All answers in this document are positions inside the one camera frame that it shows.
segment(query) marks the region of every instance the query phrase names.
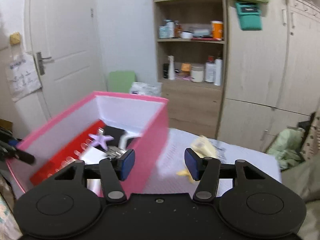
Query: plastic container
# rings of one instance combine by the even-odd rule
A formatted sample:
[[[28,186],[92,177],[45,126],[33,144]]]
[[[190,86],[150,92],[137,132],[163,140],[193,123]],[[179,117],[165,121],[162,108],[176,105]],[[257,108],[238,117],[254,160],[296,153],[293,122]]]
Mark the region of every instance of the plastic container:
[[[168,31],[169,31],[169,28],[167,26],[160,26],[159,27],[159,38],[160,39],[169,38]]]
[[[183,39],[192,39],[193,34],[191,32],[182,32],[180,33],[180,37]]]
[[[9,170],[24,192],[33,188],[30,177],[90,124],[105,124],[140,133],[130,148],[135,150],[135,165],[126,181],[125,193],[141,193],[168,137],[168,113],[165,98],[127,93],[93,92],[51,119],[18,145],[36,158],[35,165],[17,159],[7,161]]]
[[[192,82],[195,82],[195,83],[203,82],[204,67],[203,66],[192,66],[190,76],[191,76]]]
[[[216,65],[213,57],[209,56],[208,61],[205,63],[205,81],[213,83],[216,80]]]

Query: drawer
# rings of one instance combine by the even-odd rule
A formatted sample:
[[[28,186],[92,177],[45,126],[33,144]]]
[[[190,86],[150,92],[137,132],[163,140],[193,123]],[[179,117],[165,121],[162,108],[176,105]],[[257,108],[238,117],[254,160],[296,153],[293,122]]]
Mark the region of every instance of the drawer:
[[[165,83],[162,86],[162,97],[169,99],[169,117],[200,125],[217,125],[221,96],[217,89]]]

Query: brown bottle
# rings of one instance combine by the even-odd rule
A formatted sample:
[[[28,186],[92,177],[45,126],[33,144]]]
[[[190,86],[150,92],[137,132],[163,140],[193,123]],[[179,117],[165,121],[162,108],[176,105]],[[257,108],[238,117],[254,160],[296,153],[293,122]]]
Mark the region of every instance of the brown bottle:
[[[174,37],[180,38],[180,33],[182,32],[182,28],[179,24],[179,21],[174,21]]]

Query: white table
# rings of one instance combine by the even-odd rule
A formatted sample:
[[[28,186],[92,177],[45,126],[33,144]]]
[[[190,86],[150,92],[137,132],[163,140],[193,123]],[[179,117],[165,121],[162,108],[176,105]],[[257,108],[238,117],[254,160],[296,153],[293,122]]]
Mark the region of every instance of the white table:
[[[185,131],[170,129],[167,145],[158,158],[143,193],[169,194],[188,192],[191,196],[193,195],[198,182],[191,183],[186,176],[178,176],[176,173],[186,168],[184,151],[190,147],[197,137]],[[280,169],[273,156],[214,139],[210,139],[210,141],[214,146],[225,150],[224,153],[220,152],[218,156],[222,163],[234,164],[235,160],[243,159],[281,182]],[[232,179],[220,179],[217,196],[221,196],[231,188]]]

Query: orange cup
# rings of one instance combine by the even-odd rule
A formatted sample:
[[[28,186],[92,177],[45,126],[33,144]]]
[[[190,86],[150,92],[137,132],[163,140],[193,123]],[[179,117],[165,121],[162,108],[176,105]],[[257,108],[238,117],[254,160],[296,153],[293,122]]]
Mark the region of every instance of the orange cup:
[[[212,24],[212,38],[222,41],[223,38],[223,22],[211,21]]]

